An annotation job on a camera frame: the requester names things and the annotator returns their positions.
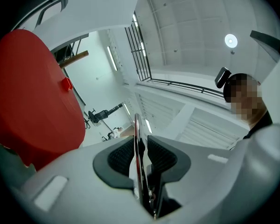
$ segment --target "red object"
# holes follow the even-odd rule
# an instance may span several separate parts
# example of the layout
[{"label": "red object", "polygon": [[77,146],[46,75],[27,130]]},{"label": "red object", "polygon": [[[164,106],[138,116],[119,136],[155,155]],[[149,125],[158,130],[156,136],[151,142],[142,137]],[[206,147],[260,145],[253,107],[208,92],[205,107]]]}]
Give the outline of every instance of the red object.
[{"label": "red object", "polygon": [[61,83],[62,83],[63,88],[66,91],[72,90],[73,84],[71,83],[71,81],[68,77],[64,78]]},{"label": "red object", "polygon": [[15,30],[0,41],[0,144],[36,170],[76,149],[84,118],[65,75],[33,33]]}]

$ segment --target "wooden stick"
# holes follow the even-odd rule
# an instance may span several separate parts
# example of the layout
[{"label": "wooden stick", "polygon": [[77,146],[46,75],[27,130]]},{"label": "wooden stick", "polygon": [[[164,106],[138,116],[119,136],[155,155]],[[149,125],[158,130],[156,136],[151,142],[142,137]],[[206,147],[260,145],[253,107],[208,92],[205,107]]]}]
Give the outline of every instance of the wooden stick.
[{"label": "wooden stick", "polygon": [[61,69],[67,67],[68,65],[72,64],[73,62],[76,62],[77,60],[80,60],[82,59],[83,57],[85,56],[88,56],[88,51],[83,51],[75,56],[72,56],[71,58],[65,60],[63,63],[61,63],[59,66]]}]

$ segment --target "round ceiling light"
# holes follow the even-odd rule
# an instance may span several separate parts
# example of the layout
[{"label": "round ceiling light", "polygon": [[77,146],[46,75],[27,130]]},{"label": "round ceiling light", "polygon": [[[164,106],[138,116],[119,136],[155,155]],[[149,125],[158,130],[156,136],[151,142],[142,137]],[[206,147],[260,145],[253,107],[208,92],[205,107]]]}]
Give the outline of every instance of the round ceiling light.
[{"label": "round ceiling light", "polygon": [[225,43],[230,48],[235,48],[238,45],[238,40],[233,34],[227,34],[225,37]]}]

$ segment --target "person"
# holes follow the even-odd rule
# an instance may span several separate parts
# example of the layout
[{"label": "person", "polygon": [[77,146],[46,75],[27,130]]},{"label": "person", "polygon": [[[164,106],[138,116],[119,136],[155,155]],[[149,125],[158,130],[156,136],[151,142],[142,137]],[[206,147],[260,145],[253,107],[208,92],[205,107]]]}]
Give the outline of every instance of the person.
[{"label": "person", "polygon": [[252,76],[244,73],[232,75],[225,83],[223,94],[236,116],[249,125],[250,131],[243,139],[272,124],[262,100],[260,83]]},{"label": "person", "polygon": [[112,139],[115,139],[115,138],[119,138],[120,137],[120,132],[122,131],[122,127],[120,128],[114,128],[112,130],[111,133],[109,133],[109,139],[112,140]]}]

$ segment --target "black shirt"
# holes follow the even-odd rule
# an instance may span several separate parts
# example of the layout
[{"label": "black shirt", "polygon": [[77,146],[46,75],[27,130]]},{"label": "black shirt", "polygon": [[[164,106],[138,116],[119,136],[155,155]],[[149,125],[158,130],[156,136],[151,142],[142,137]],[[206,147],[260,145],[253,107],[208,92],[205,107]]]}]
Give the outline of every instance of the black shirt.
[{"label": "black shirt", "polygon": [[265,115],[260,119],[260,121],[258,121],[258,123],[249,131],[249,133],[243,138],[243,139],[248,139],[252,136],[252,134],[254,134],[256,131],[258,131],[259,129],[269,126],[271,125],[272,119],[271,116],[269,114],[269,111],[267,111],[265,113]]}]

